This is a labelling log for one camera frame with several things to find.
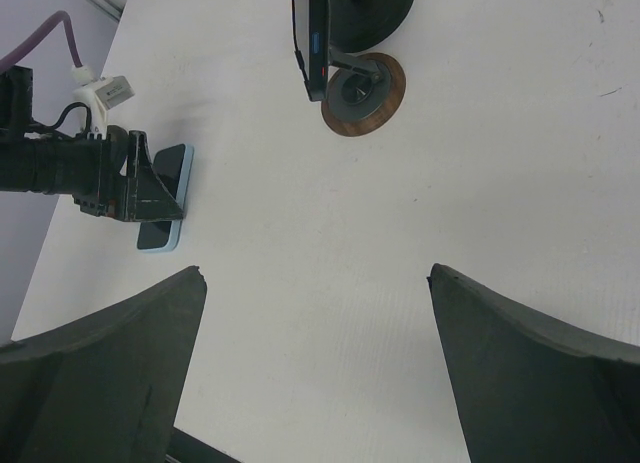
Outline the black phone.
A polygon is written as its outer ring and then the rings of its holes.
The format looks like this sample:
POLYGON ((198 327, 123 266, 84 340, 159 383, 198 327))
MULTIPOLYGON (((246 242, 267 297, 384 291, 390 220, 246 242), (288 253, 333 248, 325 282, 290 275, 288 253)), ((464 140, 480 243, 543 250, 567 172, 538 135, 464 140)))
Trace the black phone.
POLYGON ((294 54, 311 102, 326 98, 329 0, 292 0, 294 54))

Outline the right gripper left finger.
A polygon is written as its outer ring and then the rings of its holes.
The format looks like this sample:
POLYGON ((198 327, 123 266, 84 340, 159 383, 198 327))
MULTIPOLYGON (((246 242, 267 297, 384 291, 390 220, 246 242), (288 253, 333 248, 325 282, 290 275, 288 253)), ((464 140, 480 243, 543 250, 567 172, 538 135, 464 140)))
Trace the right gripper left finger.
POLYGON ((2 461, 163 461, 206 294, 190 266, 2 346, 2 461))

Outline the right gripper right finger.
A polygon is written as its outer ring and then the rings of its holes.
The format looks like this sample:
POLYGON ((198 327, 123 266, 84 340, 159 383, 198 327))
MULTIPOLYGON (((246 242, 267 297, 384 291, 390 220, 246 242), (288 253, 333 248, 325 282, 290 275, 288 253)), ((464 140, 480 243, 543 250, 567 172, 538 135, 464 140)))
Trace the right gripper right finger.
POLYGON ((639 349, 441 264, 428 278, 473 462, 636 462, 639 349))

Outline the light blue phone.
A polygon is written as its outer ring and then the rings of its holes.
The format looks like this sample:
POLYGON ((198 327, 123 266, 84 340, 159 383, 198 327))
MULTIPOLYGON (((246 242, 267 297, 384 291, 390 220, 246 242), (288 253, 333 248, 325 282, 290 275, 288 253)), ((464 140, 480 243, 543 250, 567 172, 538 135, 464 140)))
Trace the light blue phone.
MULTIPOLYGON (((153 168, 161 181, 184 208, 194 158, 194 148, 179 144, 159 151, 153 160, 153 168)), ((179 243, 181 220, 141 223, 136 248, 145 253, 173 251, 179 243)))

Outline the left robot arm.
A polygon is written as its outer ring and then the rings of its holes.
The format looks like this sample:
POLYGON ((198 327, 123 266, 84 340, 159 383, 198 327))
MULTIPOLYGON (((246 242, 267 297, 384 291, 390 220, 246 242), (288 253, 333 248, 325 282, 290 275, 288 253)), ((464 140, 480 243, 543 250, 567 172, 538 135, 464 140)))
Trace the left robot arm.
POLYGON ((181 220, 184 211, 152 168, 147 136, 117 125, 102 135, 58 131, 76 108, 65 107, 52 126, 32 118, 33 70, 1 74, 1 190, 69 195, 81 212, 121 222, 181 220))

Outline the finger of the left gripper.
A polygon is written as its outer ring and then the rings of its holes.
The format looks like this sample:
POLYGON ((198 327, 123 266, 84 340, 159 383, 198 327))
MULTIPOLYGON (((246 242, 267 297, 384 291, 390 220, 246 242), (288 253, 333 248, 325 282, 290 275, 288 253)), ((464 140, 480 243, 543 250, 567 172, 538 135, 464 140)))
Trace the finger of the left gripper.
POLYGON ((119 220, 159 222, 182 220, 184 211, 155 172, 147 135, 128 133, 126 171, 119 199, 119 220))

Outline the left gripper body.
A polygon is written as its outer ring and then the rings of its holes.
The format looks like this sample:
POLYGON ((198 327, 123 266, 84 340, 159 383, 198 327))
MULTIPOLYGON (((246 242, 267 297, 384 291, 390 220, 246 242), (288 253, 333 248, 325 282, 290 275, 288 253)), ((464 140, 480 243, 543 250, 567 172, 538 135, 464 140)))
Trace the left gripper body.
POLYGON ((93 216, 125 216, 126 171, 130 134, 109 130, 84 139, 35 139, 29 190, 70 195, 93 216))

